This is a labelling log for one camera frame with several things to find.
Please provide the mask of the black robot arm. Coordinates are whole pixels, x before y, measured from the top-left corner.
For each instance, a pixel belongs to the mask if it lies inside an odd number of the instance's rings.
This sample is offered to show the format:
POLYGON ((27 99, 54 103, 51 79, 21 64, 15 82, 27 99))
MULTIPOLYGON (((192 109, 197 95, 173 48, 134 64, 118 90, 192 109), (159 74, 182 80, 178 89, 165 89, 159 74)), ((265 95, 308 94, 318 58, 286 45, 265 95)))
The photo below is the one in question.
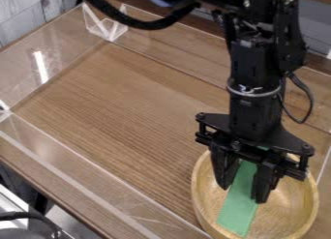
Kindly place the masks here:
POLYGON ((301 181, 308 177, 314 148, 282 126, 286 82, 306 94, 308 85, 296 75, 305 66, 308 44, 300 22, 300 0, 150 0, 174 11, 155 21, 139 20, 106 0, 86 0, 122 24, 143 30, 162 30, 180 22, 194 9, 209 4, 213 17, 225 28, 230 53, 228 114, 197 114, 197 141, 209 146, 216 179, 228 189, 240 163, 258 166, 252 198, 269 201, 281 178, 301 181))

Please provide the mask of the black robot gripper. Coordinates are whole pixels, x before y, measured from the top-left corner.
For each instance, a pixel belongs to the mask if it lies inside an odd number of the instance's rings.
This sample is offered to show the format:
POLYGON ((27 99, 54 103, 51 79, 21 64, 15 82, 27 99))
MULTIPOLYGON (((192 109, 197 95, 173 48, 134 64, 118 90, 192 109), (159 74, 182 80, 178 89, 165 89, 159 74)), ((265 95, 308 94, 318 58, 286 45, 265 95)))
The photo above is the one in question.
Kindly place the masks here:
POLYGON ((224 190, 233 184, 241 160, 258 166, 252 191, 258 204, 269 201, 281 178, 308 178, 314 148, 281 124, 262 132, 258 121, 245 121, 240 116, 200 113, 196 119, 196 141, 209 146, 216 179, 224 190))

